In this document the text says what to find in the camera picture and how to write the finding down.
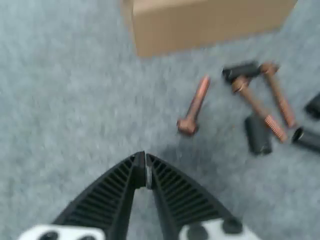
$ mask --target bolt head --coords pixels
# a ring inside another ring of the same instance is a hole
[[[176,125],[178,127],[178,131],[186,136],[192,136],[198,130],[197,124],[193,120],[190,120],[188,118],[179,119],[176,122]]]

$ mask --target screw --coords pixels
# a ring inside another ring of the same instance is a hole
[[[194,135],[198,130],[198,125],[196,123],[198,114],[200,112],[202,103],[205,99],[205,96],[207,94],[207,90],[210,85],[210,78],[208,75],[204,76],[196,90],[196,93],[192,99],[192,102],[190,104],[189,110],[186,114],[185,118],[180,118],[176,122],[176,125],[178,127],[178,131],[182,134],[192,136]]]
[[[276,72],[278,71],[279,66],[266,62],[260,66],[260,70],[266,76],[266,79],[272,89],[272,93],[277,101],[278,108],[280,109],[283,118],[289,128],[293,128],[297,123],[295,115],[285,98],[284,94],[279,85],[279,81],[276,77]]]
[[[274,135],[276,135],[281,142],[285,142],[288,139],[286,132],[274,120],[268,110],[265,109],[255,98],[248,88],[248,82],[249,81],[247,78],[244,76],[239,76],[232,83],[233,92],[239,92],[247,100],[247,102],[251,104],[253,110],[264,120],[265,124],[273,131]]]

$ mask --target copper bolt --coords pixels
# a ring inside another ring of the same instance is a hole
[[[293,128],[297,124],[295,115],[280,88],[279,81],[277,80],[276,72],[278,69],[279,67],[277,65],[268,62],[260,66],[260,70],[266,76],[286,124],[289,128]]]
[[[246,99],[246,101],[251,104],[253,110],[264,120],[265,124],[272,130],[274,135],[276,135],[281,142],[285,142],[288,139],[286,132],[274,120],[269,111],[265,109],[259,102],[259,100],[256,99],[252,94],[252,92],[248,88],[247,78],[245,78],[244,76],[239,76],[232,83],[232,91],[234,93],[239,92]]]
[[[185,118],[180,118],[176,125],[180,133],[183,133],[188,136],[194,135],[198,130],[198,125],[196,123],[198,114],[200,112],[202,103],[205,99],[207,90],[210,85],[210,78],[209,76],[204,76],[196,90],[196,93],[192,99],[190,104],[189,110],[186,114]]]

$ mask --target copper screw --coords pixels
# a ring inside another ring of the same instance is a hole
[[[192,136],[197,132],[198,130],[198,125],[196,123],[197,117],[200,112],[202,103],[205,99],[209,85],[210,85],[210,78],[209,76],[206,75],[201,79],[198,85],[198,88],[192,99],[192,102],[190,104],[186,117],[180,118],[176,122],[176,125],[180,133],[183,133],[188,136]]]
[[[269,85],[272,89],[272,93],[277,101],[277,105],[283,115],[283,118],[288,125],[289,128],[293,128],[297,123],[295,119],[295,115],[283,95],[279,81],[276,77],[276,72],[278,71],[279,67],[273,63],[264,63],[260,66],[260,70],[264,75],[266,76],[267,81],[269,82]]]
[[[285,142],[288,137],[286,132],[280,127],[280,125],[274,120],[274,118],[270,115],[267,109],[265,109],[258,99],[252,94],[250,89],[248,88],[248,79],[244,76],[239,76],[232,83],[232,91],[234,93],[239,92],[249,104],[251,104],[253,110],[264,120],[265,124],[272,130],[274,135],[281,142]]]

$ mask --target black plastic part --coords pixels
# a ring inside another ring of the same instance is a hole
[[[179,239],[185,225],[207,220],[228,219],[231,213],[202,186],[167,162],[150,154],[153,195],[160,219],[163,238]]]
[[[222,229],[226,234],[240,234],[244,226],[238,219],[232,217],[223,221]]]
[[[228,84],[232,84],[239,76],[254,78],[261,74],[259,64],[256,61],[242,63],[240,65],[225,67],[222,75]]]
[[[49,231],[49,232],[46,232],[45,234],[43,234],[39,240],[58,240],[58,233],[55,232],[55,231]]]
[[[250,151],[255,155],[267,155],[272,153],[270,133],[263,120],[252,114],[244,121],[244,127]]]
[[[208,240],[209,234],[207,230],[199,223],[189,226],[187,232],[188,240]]]
[[[190,239],[205,240],[208,233],[202,221],[234,219],[216,198],[183,172],[153,155],[145,157],[144,152],[137,152],[99,177],[53,224],[99,228],[106,240],[125,240],[135,190],[146,187],[147,166],[151,171],[148,187],[153,191],[164,240],[178,240],[186,225]]]
[[[320,120],[320,93],[315,96],[304,109],[315,120]]]
[[[106,239],[125,240],[135,189],[145,182],[145,153],[137,152],[99,177],[53,224],[99,228]]]
[[[80,238],[79,240],[96,240],[93,236],[84,236]]]
[[[292,137],[292,143],[320,153],[320,134],[299,127]]]

